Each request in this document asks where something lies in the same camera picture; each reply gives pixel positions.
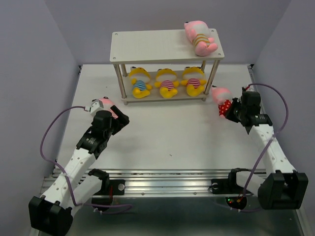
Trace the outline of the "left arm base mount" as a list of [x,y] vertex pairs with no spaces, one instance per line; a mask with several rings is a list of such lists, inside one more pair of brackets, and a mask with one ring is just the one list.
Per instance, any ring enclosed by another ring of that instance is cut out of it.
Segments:
[[101,188],[96,192],[91,200],[96,205],[111,205],[114,195],[122,196],[125,194],[124,179],[111,179],[109,173],[100,169],[92,169],[88,172],[88,176],[95,176],[101,180]]

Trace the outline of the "yellow toy blue stripes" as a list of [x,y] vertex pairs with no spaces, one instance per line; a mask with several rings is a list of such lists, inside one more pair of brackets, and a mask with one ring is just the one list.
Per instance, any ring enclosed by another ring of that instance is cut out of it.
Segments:
[[151,76],[144,68],[132,66],[128,77],[132,84],[134,98],[141,99],[151,94],[153,88],[150,84]]

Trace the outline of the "pink toy orange stripes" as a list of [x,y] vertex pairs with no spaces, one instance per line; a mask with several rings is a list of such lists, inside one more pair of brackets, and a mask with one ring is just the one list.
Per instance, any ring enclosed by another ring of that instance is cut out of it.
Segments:
[[210,36],[208,25],[203,21],[188,21],[184,23],[185,34],[194,47],[197,56],[205,57],[215,52],[218,45]]

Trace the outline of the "yellow toy pink stripes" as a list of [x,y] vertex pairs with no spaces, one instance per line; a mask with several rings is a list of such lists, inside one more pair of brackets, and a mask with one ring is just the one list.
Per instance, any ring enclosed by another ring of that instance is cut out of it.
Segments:
[[169,68],[159,69],[154,85],[159,88],[159,93],[163,98],[174,97],[178,93],[177,87],[179,86],[177,73]]
[[201,67],[186,67],[182,73],[181,85],[186,87],[187,94],[196,97],[205,90],[205,74]]

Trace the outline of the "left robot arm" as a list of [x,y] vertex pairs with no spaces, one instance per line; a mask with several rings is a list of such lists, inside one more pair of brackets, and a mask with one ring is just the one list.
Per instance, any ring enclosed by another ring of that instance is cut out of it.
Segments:
[[91,126],[83,134],[65,167],[55,162],[61,173],[40,196],[29,202],[31,227],[51,236],[64,236],[71,228],[75,214],[83,206],[107,213],[123,213],[130,204],[113,205],[114,188],[109,174],[89,167],[107,148],[111,136],[129,124],[129,117],[115,105],[101,108],[93,115]]

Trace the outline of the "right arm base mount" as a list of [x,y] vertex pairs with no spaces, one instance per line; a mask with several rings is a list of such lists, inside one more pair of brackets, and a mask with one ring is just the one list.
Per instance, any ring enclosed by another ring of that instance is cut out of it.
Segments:
[[209,189],[215,195],[226,195],[225,202],[232,209],[244,210],[247,206],[247,198],[243,196],[243,187],[232,183],[227,178],[211,179]]

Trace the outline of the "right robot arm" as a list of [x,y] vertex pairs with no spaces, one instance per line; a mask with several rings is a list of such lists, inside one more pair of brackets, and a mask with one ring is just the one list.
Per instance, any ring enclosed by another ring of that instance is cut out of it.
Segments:
[[256,195],[263,209],[299,209],[309,182],[308,177],[296,171],[285,156],[271,119],[260,112],[260,102],[258,92],[243,91],[240,98],[232,100],[226,118],[241,123],[260,148],[257,163],[264,163],[267,177],[263,179],[255,175],[255,169],[233,169],[226,186],[232,192],[243,189]]

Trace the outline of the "pink toy red polka-dot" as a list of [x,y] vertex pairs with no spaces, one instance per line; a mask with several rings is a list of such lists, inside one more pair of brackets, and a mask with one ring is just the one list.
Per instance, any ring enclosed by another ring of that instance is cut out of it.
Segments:
[[211,87],[213,101],[217,104],[219,109],[219,116],[224,118],[227,111],[232,104],[232,93],[229,89],[224,87]]

